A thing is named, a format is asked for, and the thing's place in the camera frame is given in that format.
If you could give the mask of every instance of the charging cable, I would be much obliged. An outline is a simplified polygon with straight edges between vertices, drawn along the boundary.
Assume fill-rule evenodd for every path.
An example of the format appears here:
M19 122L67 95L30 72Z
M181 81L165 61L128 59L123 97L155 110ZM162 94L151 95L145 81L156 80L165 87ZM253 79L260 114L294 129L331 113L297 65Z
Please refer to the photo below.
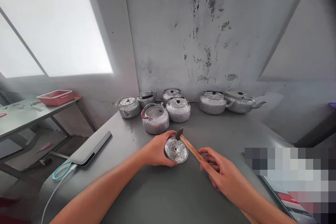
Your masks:
M66 171L65 171L60 177L55 177L55 175L56 175L56 173L58 172L58 170L59 170L62 166L67 165L67 164L70 164L70 165L69 165L69 167L66 169ZM45 212L46 212L46 210L47 210L47 207L48 207L48 205L49 205L49 202L50 202L51 198L54 196L56 190L58 189L58 187L60 186L60 184L62 183L62 181L63 181L63 180L64 180L64 179L65 179L65 178L66 178L66 177L67 177L67 176L68 176L74 169L76 169L76 167L77 167L76 164L72 164L71 162L66 162L66 163L62 164L60 167L58 167L58 168L56 169L56 171L53 173L53 175L52 175L53 179L55 179L55 180L57 180L57 179L61 179L61 181L58 183L58 185L56 186L55 190L52 192L52 194L51 194L51 196L50 196L50 198L49 198L49 200L48 200L48 202L47 202L47 204L46 204L46 206L45 206L45 208L44 208L44 211L43 211L43 214L42 214L42 219L41 219L41 224L43 224L44 215L46 214Z

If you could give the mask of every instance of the aluminum teapot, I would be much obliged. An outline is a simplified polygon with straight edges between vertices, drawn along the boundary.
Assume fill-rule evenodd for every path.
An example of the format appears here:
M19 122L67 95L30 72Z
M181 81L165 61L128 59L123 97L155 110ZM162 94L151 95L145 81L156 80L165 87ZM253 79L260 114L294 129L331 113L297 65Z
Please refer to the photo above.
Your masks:
M227 105L223 93L216 91L203 92L199 100L200 109L208 114L222 114L226 107L234 104Z
M182 97L181 90L180 89L166 89L163 92L162 100L163 105L166 106L168 99L174 98L174 97Z
M130 96L121 97L115 105L119 109L121 117L126 119L133 118L141 112L139 102Z
M161 134L169 127L169 115L163 103L147 104L141 112L141 117L142 125L148 133Z
M147 104L155 102L156 92L144 91L138 94L137 101L140 103L140 107L144 108Z
M266 103L262 101L257 104L256 98L244 91L226 90L225 94L228 104L233 104L227 109L238 114L246 114L252 109L258 109Z
M170 120L182 123L190 117L191 106L187 98L175 97L168 99L166 105Z

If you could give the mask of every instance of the pink tool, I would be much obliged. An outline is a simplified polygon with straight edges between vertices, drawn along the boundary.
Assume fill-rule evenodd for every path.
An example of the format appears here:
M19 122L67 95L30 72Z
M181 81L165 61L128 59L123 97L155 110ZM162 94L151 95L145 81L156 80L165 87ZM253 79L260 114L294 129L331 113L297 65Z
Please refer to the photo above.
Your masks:
M39 152L41 152L41 151L44 151L45 149L47 149L47 148L49 148L49 147L51 147L52 146L52 144L49 142L46 146L44 146L44 147L42 147L38 152L36 152L36 153L39 153Z

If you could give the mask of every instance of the bright window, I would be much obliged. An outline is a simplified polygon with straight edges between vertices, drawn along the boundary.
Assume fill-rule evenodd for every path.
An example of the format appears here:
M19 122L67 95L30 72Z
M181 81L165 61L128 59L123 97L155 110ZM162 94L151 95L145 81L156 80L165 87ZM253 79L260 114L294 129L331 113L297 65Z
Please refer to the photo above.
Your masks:
M0 6L50 77L112 73L89 0L0 0Z
M43 75L42 70L1 14L0 72L5 78Z

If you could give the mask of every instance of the blue cable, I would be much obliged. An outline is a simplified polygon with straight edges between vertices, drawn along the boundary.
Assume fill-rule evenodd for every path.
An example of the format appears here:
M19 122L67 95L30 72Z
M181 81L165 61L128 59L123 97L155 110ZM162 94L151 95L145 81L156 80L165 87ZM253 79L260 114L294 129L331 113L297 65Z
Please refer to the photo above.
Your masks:
M70 165L68 166L68 168L66 169L66 171L65 171L60 177L55 177L55 175L56 175L56 173L58 172L58 170L61 169L64 165L67 165L67 164L70 164ZM68 173L68 171L70 170L70 167L71 167L71 162L70 162L70 161L69 161L69 162L66 162L66 163L64 163L64 164L62 164L62 165L60 165L60 166L56 169L56 171L54 171L54 173L52 174L53 179L57 180L57 179L61 179L61 178L63 178L63 177Z

